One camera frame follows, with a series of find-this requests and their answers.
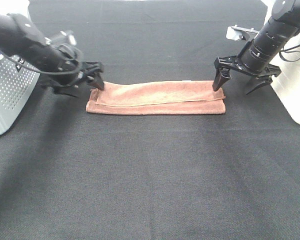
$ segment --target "cable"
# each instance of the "cable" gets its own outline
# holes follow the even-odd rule
[[[299,54],[300,54],[300,51],[299,51],[299,50],[291,51],[291,50],[296,49],[296,48],[299,48],[299,47],[300,47],[300,44],[298,44],[297,46],[288,48],[288,49],[284,49],[284,47],[283,47],[283,49],[279,52],[280,58],[281,58],[283,61],[285,61],[285,62],[290,62],[290,63],[299,61],[299,60],[300,60],[300,57],[299,57],[297,60],[288,60],[288,59],[286,59],[286,58],[282,55],[282,53],[285,53],[285,54],[299,53]]]
[[[7,58],[9,61],[13,62],[14,64],[17,64],[27,70],[30,70],[32,72],[38,73],[38,74],[46,74],[46,75],[53,75],[53,76],[62,76],[62,75],[71,75],[71,74],[77,74],[80,72],[81,68],[82,68],[82,60],[83,60],[83,53],[76,47],[73,47],[76,51],[76,55],[77,55],[77,61],[78,61],[78,66],[71,71],[63,71],[63,72],[54,72],[54,71],[40,71],[40,70],[35,70],[32,69],[28,66],[25,66],[24,64],[12,59],[10,56],[8,56],[7,54],[5,54],[3,51],[1,51],[0,49],[0,53]]]

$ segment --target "brown towel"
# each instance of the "brown towel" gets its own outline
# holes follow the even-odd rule
[[[225,95],[213,81],[156,81],[131,85],[104,82],[91,91],[86,111],[114,115],[224,114]]]

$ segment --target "towel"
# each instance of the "towel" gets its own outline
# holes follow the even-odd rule
[[[130,85],[104,82],[91,90],[86,111],[113,115],[224,114],[223,90],[213,81],[155,81]]]

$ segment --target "black robotic arm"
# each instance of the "black robotic arm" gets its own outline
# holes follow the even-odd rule
[[[21,14],[0,14],[0,53],[11,61],[18,55],[36,67],[35,72],[45,74],[43,87],[52,87],[55,94],[76,96],[79,84],[104,89],[100,62],[83,62],[83,53],[73,44],[65,42],[71,32],[61,32],[51,38]]]
[[[271,84],[272,76],[277,77],[281,70],[269,64],[270,61],[299,33],[300,0],[276,0],[270,19],[238,55],[216,58],[213,90],[217,91],[231,79],[230,70],[251,76],[245,88],[246,94]]]

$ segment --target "ventilation holes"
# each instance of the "ventilation holes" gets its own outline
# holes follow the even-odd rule
[[[0,101],[6,110],[13,110],[34,81],[36,73],[25,68],[17,72],[15,63],[4,59],[0,63]]]

